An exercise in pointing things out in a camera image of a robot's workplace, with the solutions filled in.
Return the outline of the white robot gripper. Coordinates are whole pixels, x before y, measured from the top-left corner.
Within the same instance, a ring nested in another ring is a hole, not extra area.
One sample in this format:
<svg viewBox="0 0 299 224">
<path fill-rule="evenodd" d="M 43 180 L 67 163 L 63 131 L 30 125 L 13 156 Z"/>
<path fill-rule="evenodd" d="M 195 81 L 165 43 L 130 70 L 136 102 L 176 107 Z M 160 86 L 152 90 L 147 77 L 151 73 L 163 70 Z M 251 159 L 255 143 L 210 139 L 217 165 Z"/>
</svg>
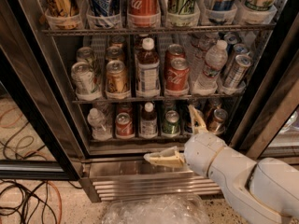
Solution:
<svg viewBox="0 0 299 224">
<path fill-rule="evenodd" d="M 188 108 L 194 135 L 186 142 L 184 155 L 177 147 L 169 147 L 160 152 L 147 153 L 143 158 L 152 165 L 169 168 L 181 168 L 186 161 L 192 171 L 207 177 L 209 166 L 226 144 L 213 133 L 203 133 L 207 128 L 201 112 L 193 105 L 188 105 Z"/>
</svg>

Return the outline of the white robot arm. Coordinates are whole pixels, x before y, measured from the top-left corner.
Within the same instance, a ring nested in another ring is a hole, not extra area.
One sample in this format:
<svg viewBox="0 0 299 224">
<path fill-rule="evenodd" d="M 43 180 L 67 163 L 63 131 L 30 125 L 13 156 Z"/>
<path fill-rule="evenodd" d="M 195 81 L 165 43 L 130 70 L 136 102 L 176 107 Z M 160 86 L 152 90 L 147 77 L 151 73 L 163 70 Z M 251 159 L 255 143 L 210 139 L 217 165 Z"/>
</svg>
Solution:
<svg viewBox="0 0 299 224">
<path fill-rule="evenodd" d="M 254 161 L 228 147 L 209 132 L 193 105 L 189 106 L 192 136 L 184 151 L 170 147 L 148 153 L 144 159 L 157 166 L 188 167 L 214 181 L 226 202 L 249 224 L 289 224 L 299 218 L 299 171 L 274 158 Z"/>
</svg>

